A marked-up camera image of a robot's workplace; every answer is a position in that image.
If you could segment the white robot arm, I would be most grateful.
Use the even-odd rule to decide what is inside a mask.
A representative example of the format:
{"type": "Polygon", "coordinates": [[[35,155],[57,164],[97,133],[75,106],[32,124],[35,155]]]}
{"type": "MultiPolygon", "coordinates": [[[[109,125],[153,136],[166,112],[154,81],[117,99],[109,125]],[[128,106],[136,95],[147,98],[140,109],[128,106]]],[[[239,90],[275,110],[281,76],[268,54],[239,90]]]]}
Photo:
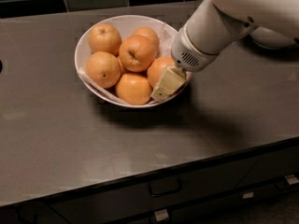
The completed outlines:
{"type": "Polygon", "coordinates": [[[175,62],[162,72],[151,97],[164,101],[236,40],[262,27],[271,35],[299,40],[299,0],[204,0],[171,46],[175,62]]]}

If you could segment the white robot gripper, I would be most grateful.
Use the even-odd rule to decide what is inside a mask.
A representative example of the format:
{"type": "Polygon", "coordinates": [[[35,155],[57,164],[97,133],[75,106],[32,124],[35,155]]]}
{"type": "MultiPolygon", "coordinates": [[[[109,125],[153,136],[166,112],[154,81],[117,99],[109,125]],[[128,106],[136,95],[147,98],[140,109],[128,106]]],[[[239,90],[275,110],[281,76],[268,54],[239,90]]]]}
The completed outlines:
{"type": "Polygon", "coordinates": [[[176,66],[168,65],[163,70],[151,94],[151,98],[157,102],[170,98],[187,82],[185,71],[199,72],[217,58],[217,55],[207,54],[198,49],[189,39],[185,26],[178,31],[173,40],[171,56],[176,66]]]}

